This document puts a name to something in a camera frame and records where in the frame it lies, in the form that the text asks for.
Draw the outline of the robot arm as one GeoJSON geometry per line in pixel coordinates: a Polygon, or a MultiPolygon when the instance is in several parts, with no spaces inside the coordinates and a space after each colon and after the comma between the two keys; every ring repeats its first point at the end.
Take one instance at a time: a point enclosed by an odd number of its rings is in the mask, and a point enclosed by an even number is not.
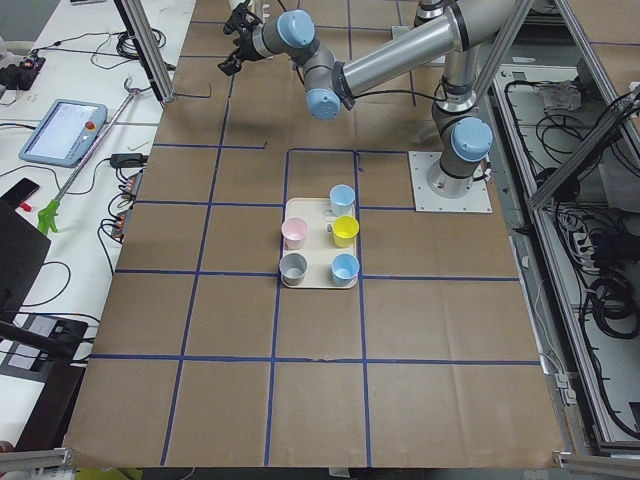
{"type": "Polygon", "coordinates": [[[288,56],[302,71],[310,114],[321,120],[366,96],[389,94],[398,77],[414,74],[419,85],[432,80],[427,98],[443,151],[426,182],[435,194],[458,199],[469,193],[493,142],[477,103],[529,10],[527,1],[421,1],[407,32],[343,62],[321,42],[306,11],[288,10],[263,21],[249,2],[236,1],[223,26],[235,48],[219,68],[231,76],[246,62],[288,56]]]}

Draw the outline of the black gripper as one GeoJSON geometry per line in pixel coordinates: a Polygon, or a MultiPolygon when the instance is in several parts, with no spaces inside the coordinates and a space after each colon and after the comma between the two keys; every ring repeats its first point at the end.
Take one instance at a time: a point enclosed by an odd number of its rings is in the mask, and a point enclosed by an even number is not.
{"type": "Polygon", "coordinates": [[[245,61],[255,62],[263,59],[253,43],[254,30],[261,24],[262,21],[250,10],[248,2],[240,2],[233,8],[223,27],[223,33],[237,33],[238,37],[233,40],[236,48],[222,62],[222,72],[225,75],[238,73],[245,61]]]}

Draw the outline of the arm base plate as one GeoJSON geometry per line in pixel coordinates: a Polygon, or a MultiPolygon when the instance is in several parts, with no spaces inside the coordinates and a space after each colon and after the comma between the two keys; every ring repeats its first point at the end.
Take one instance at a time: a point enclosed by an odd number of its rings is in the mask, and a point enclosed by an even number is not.
{"type": "Polygon", "coordinates": [[[421,213],[491,214],[487,181],[481,166],[471,177],[456,179],[441,169],[440,152],[409,151],[415,210],[421,213]]]}

